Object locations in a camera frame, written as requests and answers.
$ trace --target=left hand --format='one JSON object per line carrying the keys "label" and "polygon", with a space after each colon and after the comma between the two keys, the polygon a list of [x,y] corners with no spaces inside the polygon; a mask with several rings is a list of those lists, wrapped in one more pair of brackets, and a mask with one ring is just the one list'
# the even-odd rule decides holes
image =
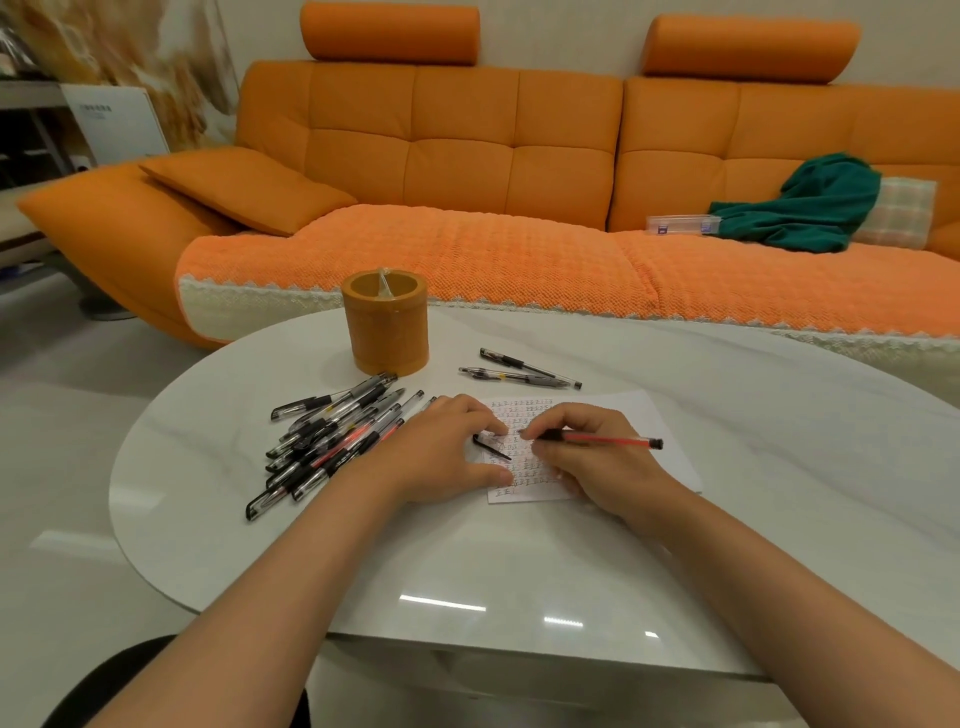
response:
{"label": "left hand", "polygon": [[490,408],[473,397],[439,397],[343,472],[363,472],[364,477],[385,483],[401,502],[436,502],[479,488],[510,485],[514,475],[506,468],[469,463],[464,457],[464,442],[484,430],[496,435],[508,432]]}

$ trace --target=pile of pens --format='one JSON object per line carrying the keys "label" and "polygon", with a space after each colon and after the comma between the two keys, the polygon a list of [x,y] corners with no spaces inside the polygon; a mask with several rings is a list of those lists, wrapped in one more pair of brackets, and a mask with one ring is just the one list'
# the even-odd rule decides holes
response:
{"label": "pile of pens", "polygon": [[486,381],[517,381],[522,384],[533,384],[535,387],[552,387],[553,389],[565,389],[573,387],[580,389],[584,383],[576,379],[570,379],[566,376],[555,375],[553,372],[547,372],[545,369],[535,367],[505,353],[492,352],[489,349],[480,350],[481,358],[487,359],[499,364],[501,367],[510,367],[511,369],[526,370],[533,372],[531,375],[516,374],[514,372],[496,372],[483,367],[460,367],[457,371],[461,374],[470,375],[474,379],[485,379]]}
{"label": "pile of pens", "polygon": [[282,404],[271,412],[273,422],[300,416],[267,452],[270,476],[263,493],[247,504],[247,520],[257,519],[288,495],[294,501],[303,500],[354,457],[403,425],[423,399],[423,390],[401,404],[406,390],[400,387],[391,392],[395,381],[396,374],[383,372],[353,389]]}

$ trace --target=paper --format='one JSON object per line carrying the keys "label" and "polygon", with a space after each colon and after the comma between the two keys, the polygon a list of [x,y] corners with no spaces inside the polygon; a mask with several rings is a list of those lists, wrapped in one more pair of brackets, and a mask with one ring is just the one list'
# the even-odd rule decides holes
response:
{"label": "paper", "polygon": [[510,503],[523,500],[562,500],[572,497],[550,469],[530,451],[530,442],[521,440],[519,431],[530,424],[540,412],[550,409],[559,400],[549,397],[522,400],[493,400],[487,405],[497,419],[510,428],[506,435],[481,435],[485,443],[498,449],[512,460],[508,463],[501,457],[484,450],[484,462],[504,465],[514,474],[514,484],[506,488],[490,488],[487,503]]}
{"label": "paper", "polygon": [[487,503],[516,503],[531,500],[562,500],[573,497],[564,485],[553,476],[533,452],[530,442],[521,440],[519,431],[530,424],[540,412],[549,409],[561,401],[578,401],[595,404],[599,407],[617,409],[626,416],[633,428],[645,437],[663,439],[662,450],[652,450],[653,455],[663,468],[696,493],[703,492],[700,476],[693,470],[680,444],[667,428],[663,417],[653,401],[643,390],[623,392],[615,395],[579,395],[562,399],[542,398],[504,398],[487,400],[485,404],[493,410],[501,421],[510,428],[510,433],[502,436],[481,435],[483,442],[513,458],[510,462],[496,455],[483,452],[486,463],[503,465],[514,474],[514,484],[506,488],[490,488]]}

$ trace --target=orange pillow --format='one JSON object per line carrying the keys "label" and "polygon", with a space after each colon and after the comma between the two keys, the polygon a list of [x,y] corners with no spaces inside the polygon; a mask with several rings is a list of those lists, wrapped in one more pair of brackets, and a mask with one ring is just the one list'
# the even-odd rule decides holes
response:
{"label": "orange pillow", "polygon": [[270,235],[290,236],[328,212],[357,204],[346,192],[243,147],[154,157],[140,168],[180,194]]}

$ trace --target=bamboo pen holder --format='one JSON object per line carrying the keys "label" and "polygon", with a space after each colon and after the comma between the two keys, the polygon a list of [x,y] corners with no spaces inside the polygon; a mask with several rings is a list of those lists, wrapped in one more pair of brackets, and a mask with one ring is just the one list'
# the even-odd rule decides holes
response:
{"label": "bamboo pen holder", "polygon": [[380,298],[377,271],[354,273],[340,285],[353,361],[361,372],[410,375],[430,358],[426,279],[407,271],[386,273],[392,298]]}

